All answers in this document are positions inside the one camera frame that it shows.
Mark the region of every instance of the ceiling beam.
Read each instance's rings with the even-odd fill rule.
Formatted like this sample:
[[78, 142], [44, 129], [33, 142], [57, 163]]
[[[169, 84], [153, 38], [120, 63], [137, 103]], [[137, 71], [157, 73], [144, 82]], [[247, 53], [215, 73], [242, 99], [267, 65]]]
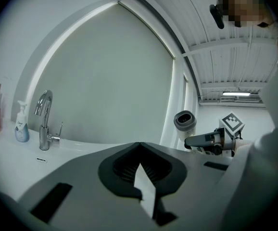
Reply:
[[[238, 82], [216, 82], [216, 83], [202, 83], [201, 89], [227, 89], [227, 88], [237, 88]], [[253, 88], [253, 89], [263, 89], [267, 85], [267, 82], [241, 82], [240, 88]]]
[[264, 103], [237, 103], [237, 102], [199, 102], [202, 106], [243, 106], [243, 107], [257, 107], [266, 108]]
[[[234, 47], [247, 47], [250, 42], [250, 38], [229, 38], [214, 40], [203, 44], [198, 44], [195, 46], [189, 46], [190, 51], [182, 54], [183, 57], [190, 56], [205, 51], [212, 51], [223, 48], [234, 48]], [[252, 45], [276, 47], [276, 40], [269, 38], [253, 38]]]

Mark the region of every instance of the black slot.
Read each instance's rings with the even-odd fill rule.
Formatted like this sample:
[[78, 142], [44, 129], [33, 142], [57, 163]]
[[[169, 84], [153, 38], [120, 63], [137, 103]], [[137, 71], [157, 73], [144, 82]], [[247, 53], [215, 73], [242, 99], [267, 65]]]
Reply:
[[177, 216], [175, 214], [167, 212], [165, 210], [164, 204], [161, 198], [159, 198], [158, 194], [156, 194], [153, 219], [155, 220], [158, 226], [163, 226], [177, 219]]
[[204, 166], [212, 167], [212, 168], [223, 170], [223, 171], [226, 171], [227, 167], [229, 167], [228, 165], [218, 164], [218, 163], [213, 163], [213, 162], [206, 162], [204, 164]]
[[72, 187], [66, 183], [58, 183], [30, 213], [48, 223]]

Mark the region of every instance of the gray cup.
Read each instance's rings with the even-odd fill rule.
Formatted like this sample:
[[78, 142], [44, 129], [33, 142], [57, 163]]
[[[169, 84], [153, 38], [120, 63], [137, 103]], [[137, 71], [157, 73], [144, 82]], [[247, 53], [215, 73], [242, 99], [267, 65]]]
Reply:
[[174, 117], [174, 125], [176, 126], [179, 139], [183, 142], [186, 138], [196, 133], [196, 124], [196, 117], [188, 110], [177, 113]]

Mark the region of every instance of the ceiling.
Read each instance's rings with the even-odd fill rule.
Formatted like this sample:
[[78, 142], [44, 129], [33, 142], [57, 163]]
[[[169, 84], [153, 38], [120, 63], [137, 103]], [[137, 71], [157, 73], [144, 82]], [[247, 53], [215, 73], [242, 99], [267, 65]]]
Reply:
[[[203, 105], [264, 106], [257, 94], [277, 69], [276, 37], [257, 26], [219, 29], [209, 12], [216, 0], [155, 0], [171, 17], [198, 73]], [[224, 100], [225, 90], [254, 93], [251, 100]]]

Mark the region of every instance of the chrome faucet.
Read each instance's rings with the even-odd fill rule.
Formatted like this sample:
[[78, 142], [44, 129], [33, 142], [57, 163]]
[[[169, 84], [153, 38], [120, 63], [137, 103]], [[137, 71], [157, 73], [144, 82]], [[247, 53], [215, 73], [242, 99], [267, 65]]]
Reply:
[[42, 125], [39, 127], [39, 148], [43, 151], [49, 149], [49, 142], [59, 142], [62, 130], [63, 122], [61, 123], [60, 133], [54, 135], [49, 134], [49, 128], [47, 126], [48, 116], [51, 110], [52, 103], [52, 91], [46, 90], [43, 92], [42, 96], [39, 98], [37, 106], [35, 108], [35, 114], [38, 116], [42, 115], [42, 111], [45, 108]]

